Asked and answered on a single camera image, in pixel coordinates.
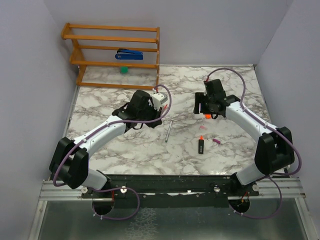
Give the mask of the white green-tipped pen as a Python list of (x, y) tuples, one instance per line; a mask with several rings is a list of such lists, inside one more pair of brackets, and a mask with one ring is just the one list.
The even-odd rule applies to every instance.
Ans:
[(172, 125), (173, 125), (173, 121), (171, 120), (170, 124), (169, 124), (169, 127), (167, 129), (167, 133), (166, 133), (166, 137), (165, 137), (165, 143), (167, 143), (168, 140), (169, 140), (169, 136), (170, 136), (170, 132), (171, 132), (171, 129), (172, 129)]

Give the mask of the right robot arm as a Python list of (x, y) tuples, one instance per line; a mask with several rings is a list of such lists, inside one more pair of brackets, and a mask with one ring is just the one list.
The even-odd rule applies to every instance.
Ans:
[(235, 95), (226, 95), (219, 79), (204, 82), (205, 92), (194, 94), (194, 114), (222, 116), (240, 126), (256, 141), (254, 161), (235, 174), (229, 189), (240, 196), (251, 184), (291, 165), (295, 161), (292, 134), (287, 127), (278, 128), (245, 107)]

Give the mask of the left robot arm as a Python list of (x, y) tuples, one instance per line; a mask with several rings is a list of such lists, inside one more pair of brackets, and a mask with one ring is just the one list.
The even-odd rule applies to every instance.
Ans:
[(137, 124), (149, 128), (161, 125), (161, 113), (170, 100), (166, 93), (149, 94), (137, 90), (130, 102), (114, 110), (105, 122), (93, 130), (74, 139), (60, 139), (49, 165), (54, 186), (67, 185), (71, 189), (83, 186), (93, 189), (101, 198), (106, 197), (111, 190), (108, 177), (89, 167), (90, 158), (114, 138), (136, 129)]

